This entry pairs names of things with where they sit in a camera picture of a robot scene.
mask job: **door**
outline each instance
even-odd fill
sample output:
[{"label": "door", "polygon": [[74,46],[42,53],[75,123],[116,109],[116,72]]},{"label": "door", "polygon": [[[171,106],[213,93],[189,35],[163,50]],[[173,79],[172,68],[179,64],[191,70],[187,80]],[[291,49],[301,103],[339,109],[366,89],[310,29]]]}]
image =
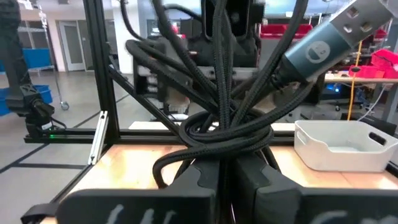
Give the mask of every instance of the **door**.
[{"label": "door", "polygon": [[85,65],[86,71],[93,71],[93,57],[91,56],[91,46],[90,46],[90,37],[88,36],[88,28],[86,21],[78,21],[79,23],[79,32],[81,38],[81,46],[83,49],[83,55],[85,56]]},{"label": "door", "polygon": [[85,70],[85,61],[77,22],[60,21],[58,24],[68,71]]}]

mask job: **cable bundle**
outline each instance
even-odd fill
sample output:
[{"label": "cable bundle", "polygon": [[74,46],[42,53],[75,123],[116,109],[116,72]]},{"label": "cable bundle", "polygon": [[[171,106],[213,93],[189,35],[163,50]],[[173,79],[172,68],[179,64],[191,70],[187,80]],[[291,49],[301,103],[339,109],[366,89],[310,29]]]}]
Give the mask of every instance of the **cable bundle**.
[{"label": "cable bundle", "polygon": [[[283,107],[275,108],[267,114],[252,108],[261,98],[275,90],[273,88],[264,89],[264,87],[269,86],[274,78],[274,71],[294,38],[307,8],[308,0],[297,0],[289,29],[278,43],[265,67],[256,77],[246,80],[233,90],[231,82],[235,40],[225,10],[227,0],[211,1],[215,5],[212,44],[216,84],[207,79],[199,70],[190,58],[188,51],[181,44],[180,38],[172,30],[165,9],[179,10],[178,7],[163,6],[161,0],[152,0],[159,20],[159,27],[162,28],[162,35],[170,41],[183,64],[152,48],[153,40],[146,40],[133,31],[127,18],[125,0],[121,0],[121,11],[128,31],[138,39],[126,42],[127,51],[140,65],[149,68],[158,76],[162,76],[170,87],[206,109],[204,112],[190,116],[181,124],[179,136],[188,148],[167,154],[155,162],[153,175],[157,185],[159,188],[167,187],[161,170],[173,162],[183,161],[176,174],[175,178],[177,178],[194,159],[221,160],[219,179],[221,215],[219,220],[222,220],[223,223],[232,223],[231,206],[228,201],[229,160],[241,154],[256,153],[265,158],[270,166],[279,170],[277,161],[268,146],[273,137],[271,124],[298,107],[312,88],[312,83],[300,84],[298,90],[290,99],[286,100]],[[188,9],[183,9],[183,11],[195,15]],[[181,83],[164,64],[192,78],[200,85],[202,92],[199,94],[186,84]],[[243,102],[238,104],[234,98],[246,90],[248,90],[248,94]],[[219,122],[219,126],[214,131],[208,132],[209,127],[215,121]]]}]

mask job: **wooden tabletop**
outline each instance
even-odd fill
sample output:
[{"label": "wooden tabletop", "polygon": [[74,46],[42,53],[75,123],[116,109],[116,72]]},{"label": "wooden tabletop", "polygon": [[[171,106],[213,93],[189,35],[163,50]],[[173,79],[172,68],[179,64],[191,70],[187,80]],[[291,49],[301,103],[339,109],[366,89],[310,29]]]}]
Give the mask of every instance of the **wooden tabletop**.
[{"label": "wooden tabletop", "polygon": [[[152,177],[153,163],[160,156],[184,147],[115,145],[71,192],[81,189],[156,189]],[[282,173],[305,187],[398,190],[398,179],[388,172],[377,174],[320,172],[308,168],[292,147],[271,147],[271,149]],[[179,165],[180,162],[177,162],[163,169],[166,183],[171,183]],[[56,223],[54,218],[46,218],[41,224]]]},{"label": "wooden tabletop", "polygon": [[[348,76],[347,71],[339,73],[327,73],[326,83],[351,83],[353,77]],[[356,83],[398,83],[397,78],[355,78]]]}]

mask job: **workbench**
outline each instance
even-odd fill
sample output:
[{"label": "workbench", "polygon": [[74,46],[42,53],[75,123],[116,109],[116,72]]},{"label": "workbench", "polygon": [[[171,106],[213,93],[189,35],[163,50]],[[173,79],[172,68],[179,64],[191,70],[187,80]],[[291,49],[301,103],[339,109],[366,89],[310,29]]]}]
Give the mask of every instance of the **workbench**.
[{"label": "workbench", "polygon": [[[275,131],[293,131],[294,124],[276,123]],[[134,122],[129,129],[164,129],[159,122]],[[152,165],[160,157],[185,146],[114,145],[71,190],[82,189],[156,189]],[[348,189],[394,189],[398,179],[387,171],[382,173],[320,172],[308,168],[290,146],[272,146],[282,173],[304,187]],[[174,179],[181,162],[162,170],[166,183]],[[41,224],[56,224],[46,218]]]}]

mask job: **metal pole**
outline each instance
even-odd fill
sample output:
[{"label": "metal pole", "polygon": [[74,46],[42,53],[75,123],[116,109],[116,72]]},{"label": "metal pole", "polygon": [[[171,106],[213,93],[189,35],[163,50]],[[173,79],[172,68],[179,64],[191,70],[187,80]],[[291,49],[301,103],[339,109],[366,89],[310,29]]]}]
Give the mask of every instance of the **metal pole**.
[{"label": "metal pole", "polygon": [[[55,71],[55,67],[54,67],[55,63],[53,61],[53,55],[52,55],[52,52],[51,52],[51,49],[50,49],[49,34],[47,33],[47,16],[43,12],[41,5],[38,5],[37,7],[39,8],[39,11],[40,11],[39,12],[39,17],[40,17],[40,20],[42,22],[42,27],[44,29],[45,41],[47,42],[47,46],[49,47],[50,61],[51,61],[51,64],[53,66],[53,72],[54,72]],[[56,74],[55,72],[54,72],[54,78],[55,78],[55,85],[57,86],[58,97],[60,98],[61,108],[63,110],[67,110],[67,109],[69,109],[69,104],[68,104],[68,102],[64,102],[62,100],[62,94],[61,94],[61,88],[60,88],[60,85],[59,85],[58,74]]]},{"label": "metal pole", "polygon": [[90,37],[91,55],[95,71],[101,111],[107,111],[109,116],[105,142],[114,143],[120,138],[118,111],[109,73],[109,47],[106,39],[104,7],[102,1],[83,0],[85,6],[88,35]]}]

